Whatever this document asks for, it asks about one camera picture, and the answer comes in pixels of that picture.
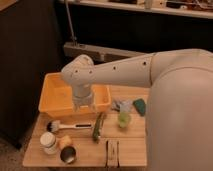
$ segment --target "lid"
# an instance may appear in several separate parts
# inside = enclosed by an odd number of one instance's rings
[[[51,132],[45,132],[40,137],[40,143],[44,147],[50,147],[55,143],[55,135]]]

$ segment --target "wooden tabletop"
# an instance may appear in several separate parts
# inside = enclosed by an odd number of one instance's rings
[[[18,0],[0,0],[0,11],[16,3]]]
[[[148,89],[123,86],[110,86],[112,99],[135,100],[148,97]],[[56,133],[58,138],[70,135],[77,152],[77,160],[70,165],[60,160],[60,151],[54,155],[44,153],[39,138],[46,131],[46,125],[53,120],[45,113],[40,113],[26,150],[23,165],[26,167],[104,167],[106,164],[106,141],[119,141],[119,162],[121,167],[145,167],[145,120],[134,108],[131,111],[131,122],[127,129],[121,129],[117,123],[117,112],[109,110],[101,132],[99,143],[92,140],[92,130],[61,130]],[[95,123],[96,114],[72,115],[59,118],[65,124]]]

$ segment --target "orange plastic bin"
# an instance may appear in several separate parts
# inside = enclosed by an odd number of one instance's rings
[[[97,112],[108,110],[111,105],[109,86],[92,85],[92,90]],[[51,117],[93,113],[88,106],[81,106],[77,111],[74,110],[72,88],[61,79],[60,73],[49,73],[45,76],[39,111],[45,112]]]

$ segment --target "sponge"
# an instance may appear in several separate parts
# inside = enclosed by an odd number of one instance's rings
[[[146,103],[144,102],[143,99],[137,99],[133,101],[133,105],[135,106],[135,109],[137,112],[141,115],[144,116],[146,112]]]

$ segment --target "white bottle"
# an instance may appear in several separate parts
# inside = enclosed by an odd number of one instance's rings
[[[51,132],[45,132],[40,137],[40,143],[47,154],[55,154],[58,151],[58,140]]]

